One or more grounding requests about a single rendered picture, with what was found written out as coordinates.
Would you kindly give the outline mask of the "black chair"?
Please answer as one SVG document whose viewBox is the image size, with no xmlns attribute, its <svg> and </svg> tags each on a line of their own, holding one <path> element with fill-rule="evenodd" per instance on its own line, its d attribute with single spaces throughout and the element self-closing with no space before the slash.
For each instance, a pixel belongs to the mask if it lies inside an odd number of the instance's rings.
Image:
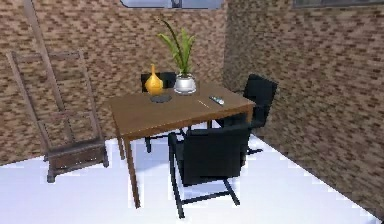
<svg viewBox="0 0 384 224">
<path fill-rule="evenodd" d="M 257 74 L 250 74 L 243 91 L 243 97 L 255 102 L 252 113 L 253 128 L 265 126 L 269 111 L 274 100 L 278 84 Z M 221 127 L 231 126 L 246 122 L 246 114 L 236 114 L 215 120 Z M 262 149 L 248 148 L 247 154 L 262 152 Z"/>
<path fill-rule="evenodd" d="M 176 83 L 176 73 L 175 72 L 156 72 L 156 77 L 159 78 L 163 82 L 163 87 L 165 89 L 173 88 Z M 142 91 L 147 92 L 147 88 L 145 86 L 147 80 L 151 77 L 151 73 L 144 73 L 141 75 L 141 85 Z M 152 151 L 151 140 L 165 138 L 165 135 L 151 136 L 145 138 L 147 152 L 150 153 Z"/>
<path fill-rule="evenodd" d="M 251 126 L 247 123 L 222 128 L 187 131 L 182 140 L 174 132 L 168 134 L 169 168 L 175 204 L 180 219 L 183 206 L 229 195 L 235 205 L 240 201 L 229 179 L 239 177 L 245 163 Z M 222 181 L 226 190 L 182 199 L 176 181 L 179 171 L 183 187 Z"/>
</svg>

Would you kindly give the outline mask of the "dark round plate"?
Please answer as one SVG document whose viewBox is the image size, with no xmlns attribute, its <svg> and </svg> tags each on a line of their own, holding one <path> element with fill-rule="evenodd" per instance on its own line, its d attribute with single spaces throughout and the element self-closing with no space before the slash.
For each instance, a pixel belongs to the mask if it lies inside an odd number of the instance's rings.
<svg viewBox="0 0 384 224">
<path fill-rule="evenodd" d="M 154 103 L 165 103 L 170 101 L 171 99 L 172 99 L 172 96 L 169 94 L 156 95 L 156 96 L 150 97 L 150 100 Z"/>
</svg>

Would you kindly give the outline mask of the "brown wooden dining table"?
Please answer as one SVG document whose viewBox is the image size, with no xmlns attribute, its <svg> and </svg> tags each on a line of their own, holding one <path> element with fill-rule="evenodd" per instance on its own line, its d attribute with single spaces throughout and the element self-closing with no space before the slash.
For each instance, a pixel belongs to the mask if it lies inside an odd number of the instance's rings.
<svg viewBox="0 0 384 224">
<path fill-rule="evenodd" d="M 173 89 L 165 89 L 165 92 L 172 96 L 165 103 L 152 102 L 148 93 L 126 94 L 108 101 L 120 157 L 127 162 L 130 196 L 136 208 L 140 207 L 140 198 L 130 145 L 132 141 L 240 113 L 247 115 L 248 122 L 252 120 L 255 103 L 215 83 L 200 83 L 189 95 L 177 94 Z M 215 103 L 209 96 L 223 99 L 224 105 Z"/>
</svg>

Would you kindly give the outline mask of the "yellow gourd vase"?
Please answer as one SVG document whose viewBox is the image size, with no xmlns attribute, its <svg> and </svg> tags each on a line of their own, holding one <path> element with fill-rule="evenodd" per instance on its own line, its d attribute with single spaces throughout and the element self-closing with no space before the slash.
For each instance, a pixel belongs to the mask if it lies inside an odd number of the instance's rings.
<svg viewBox="0 0 384 224">
<path fill-rule="evenodd" d="M 151 65 L 151 75 L 145 82 L 145 88 L 153 96 L 163 93 L 163 81 L 156 75 L 154 64 Z"/>
</svg>

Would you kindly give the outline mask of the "green plant in white pot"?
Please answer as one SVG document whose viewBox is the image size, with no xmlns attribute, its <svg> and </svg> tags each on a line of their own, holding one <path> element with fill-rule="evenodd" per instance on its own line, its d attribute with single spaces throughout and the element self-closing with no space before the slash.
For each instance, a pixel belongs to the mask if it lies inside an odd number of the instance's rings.
<svg viewBox="0 0 384 224">
<path fill-rule="evenodd" d="M 190 56 L 195 43 L 195 36 L 189 35 L 184 28 L 176 33 L 172 26 L 164 19 L 161 22 L 167 27 L 170 36 L 159 33 L 158 37 L 169 48 L 179 72 L 176 74 L 174 92 L 181 95 L 189 95 L 197 90 L 195 77 L 191 74 Z"/>
</svg>

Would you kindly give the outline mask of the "brown wooden ladder shelf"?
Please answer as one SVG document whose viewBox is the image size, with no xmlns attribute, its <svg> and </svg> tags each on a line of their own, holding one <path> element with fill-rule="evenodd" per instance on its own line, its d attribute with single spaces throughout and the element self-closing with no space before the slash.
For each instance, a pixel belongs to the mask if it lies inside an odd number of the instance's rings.
<svg viewBox="0 0 384 224">
<path fill-rule="evenodd" d="M 92 90 L 91 80 L 86 68 L 84 52 L 62 51 L 49 53 L 43 34 L 38 22 L 33 0 L 23 0 L 24 12 L 36 38 L 38 51 L 33 54 L 20 55 L 15 51 L 6 54 L 12 69 L 15 81 L 20 89 L 21 95 L 26 103 L 27 112 L 38 130 L 38 136 L 44 154 L 43 160 L 49 163 L 47 182 L 54 183 L 58 175 L 79 170 L 88 166 L 102 163 L 104 167 L 109 166 L 108 154 L 105 145 L 105 137 L 102 133 L 100 122 L 97 117 L 96 103 Z M 57 76 L 54 73 L 51 60 L 78 59 L 80 69 L 87 87 L 90 109 L 84 112 L 67 110 L 64 106 Z M 27 91 L 25 81 L 19 69 L 20 63 L 41 61 L 45 68 L 47 81 L 52 88 L 53 97 L 58 107 L 58 112 L 39 118 L 32 103 L 30 94 Z M 93 137 L 87 140 L 77 140 L 70 124 L 71 119 L 89 118 L 93 131 Z M 54 146 L 49 138 L 46 125 L 52 122 L 62 122 L 64 133 L 68 141 L 61 146 Z"/>
</svg>

